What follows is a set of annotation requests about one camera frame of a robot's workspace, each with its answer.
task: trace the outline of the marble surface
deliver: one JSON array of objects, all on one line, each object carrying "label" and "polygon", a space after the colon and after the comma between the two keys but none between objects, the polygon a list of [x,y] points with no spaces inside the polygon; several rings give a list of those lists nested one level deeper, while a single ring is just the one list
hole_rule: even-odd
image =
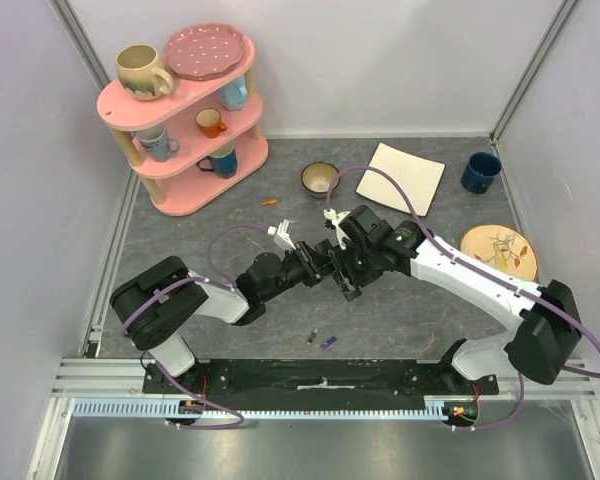
[{"label": "marble surface", "polygon": [[[241,223],[277,225],[294,223],[293,239],[313,245],[332,232],[324,227],[324,201],[310,198],[300,184],[300,172],[314,161],[338,168],[367,164],[378,142],[413,155],[446,164],[425,223],[452,245],[476,225],[499,223],[514,227],[502,181],[485,195],[465,191],[459,179],[469,156],[490,151],[486,138],[403,138],[272,140],[265,165],[235,187],[187,217],[168,217],[151,204],[140,188],[117,272],[116,286],[169,255],[178,255],[189,268],[204,275],[212,271],[205,250],[220,230]],[[343,178],[333,197],[336,210],[369,205],[396,226],[403,213],[374,204],[357,194],[362,172]],[[272,206],[261,202],[277,198]],[[270,237],[250,230],[233,231],[216,244],[216,265],[237,276],[261,252],[281,253]],[[307,346],[311,330],[314,344]],[[309,289],[303,285],[267,304],[267,314],[246,327],[233,327],[206,317],[191,318],[182,334],[202,358],[419,358],[436,359],[459,338],[482,338],[502,331],[487,314],[434,285],[385,273],[348,303],[332,280]],[[338,341],[322,351],[331,336]],[[120,322],[109,309],[100,349],[101,357],[137,357]]]}]

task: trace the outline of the blue mug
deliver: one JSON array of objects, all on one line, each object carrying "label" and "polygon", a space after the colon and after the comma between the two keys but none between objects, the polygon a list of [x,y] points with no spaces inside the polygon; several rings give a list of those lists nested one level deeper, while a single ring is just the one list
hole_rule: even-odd
[{"label": "blue mug", "polygon": [[[205,160],[211,163],[211,167],[200,165]],[[196,165],[203,172],[213,172],[222,178],[233,177],[238,171],[238,157],[236,156],[235,145],[233,142],[224,144],[218,150],[200,160]]]},{"label": "blue mug", "polygon": [[154,160],[166,162],[171,155],[178,153],[180,144],[167,135],[167,129],[164,125],[156,125],[136,132],[136,138]]},{"label": "blue mug", "polygon": [[249,98],[244,75],[240,75],[218,90],[218,96],[227,110],[240,110],[244,107],[247,98]]},{"label": "blue mug", "polygon": [[472,193],[484,193],[502,170],[498,157],[486,152],[474,153],[462,173],[460,183]]}]

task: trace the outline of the pink shelf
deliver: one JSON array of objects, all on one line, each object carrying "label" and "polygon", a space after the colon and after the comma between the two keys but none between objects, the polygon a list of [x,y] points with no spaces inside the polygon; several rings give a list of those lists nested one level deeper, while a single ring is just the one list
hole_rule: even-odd
[{"label": "pink shelf", "polygon": [[100,93],[98,114],[111,128],[127,132],[149,128],[167,120],[249,70],[253,64],[254,49],[251,40],[247,37],[244,39],[246,50],[242,60],[224,77],[195,82],[174,75],[176,91],[150,101],[134,98],[116,79]]},{"label": "pink shelf", "polygon": [[[195,117],[200,110],[215,108],[222,113],[222,121],[227,124],[227,131],[216,138],[204,135],[196,125]],[[228,111],[222,107],[217,95],[210,95],[197,102],[165,122],[169,137],[180,143],[180,151],[166,162],[156,162],[140,144],[134,140],[135,146],[144,158],[144,163],[133,168],[138,175],[147,178],[169,178],[183,172],[201,158],[209,155],[229,140],[254,126],[262,115],[262,100],[253,95],[245,106],[236,111]]]},{"label": "pink shelf", "polygon": [[233,177],[220,178],[193,166],[175,177],[158,180],[167,199],[161,205],[154,203],[155,207],[166,215],[193,213],[261,167],[269,154],[269,145],[263,136],[255,140],[250,133],[245,133],[235,139],[235,144],[238,172]]}]

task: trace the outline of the cup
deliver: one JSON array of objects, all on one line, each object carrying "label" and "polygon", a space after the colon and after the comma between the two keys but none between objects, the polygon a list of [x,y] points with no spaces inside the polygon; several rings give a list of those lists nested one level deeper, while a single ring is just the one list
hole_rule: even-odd
[{"label": "cup", "polygon": [[171,155],[178,153],[180,144],[167,135],[164,125],[156,125],[136,132],[136,138],[147,149],[151,158],[158,162],[166,162]]},{"label": "cup", "polygon": [[222,123],[222,116],[215,108],[205,108],[196,115],[198,128],[209,138],[216,138],[220,133],[227,131],[227,126]]},{"label": "cup", "polygon": [[218,90],[218,96],[222,105],[227,110],[240,110],[247,103],[249,93],[247,92],[247,84],[244,75],[240,75],[235,80],[227,83],[224,87]]},{"label": "cup", "polygon": [[154,100],[176,90],[164,59],[151,45],[122,50],[116,58],[116,72],[124,89],[140,100]]},{"label": "cup", "polygon": [[[200,165],[205,160],[211,163],[211,167]],[[228,142],[224,144],[218,150],[200,160],[196,165],[203,172],[213,172],[222,178],[233,177],[238,171],[238,157],[236,156],[234,143]]]},{"label": "cup", "polygon": [[484,193],[502,170],[498,157],[486,152],[474,153],[462,173],[460,183],[472,193]]}]

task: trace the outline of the brown bowl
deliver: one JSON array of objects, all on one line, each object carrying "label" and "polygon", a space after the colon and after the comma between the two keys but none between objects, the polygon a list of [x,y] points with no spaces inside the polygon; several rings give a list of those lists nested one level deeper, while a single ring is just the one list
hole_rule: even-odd
[{"label": "brown bowl", "polygon": [[[338,169],[330,163],[314,162],[302,170],[300,180],[302,186],[305,188],[307,193],[314,198],[325,198],[327,196],[327,190],[334,177],[338,174]],[[336,182],[333,187],[335,190],[340,184],[340,179]]]}]

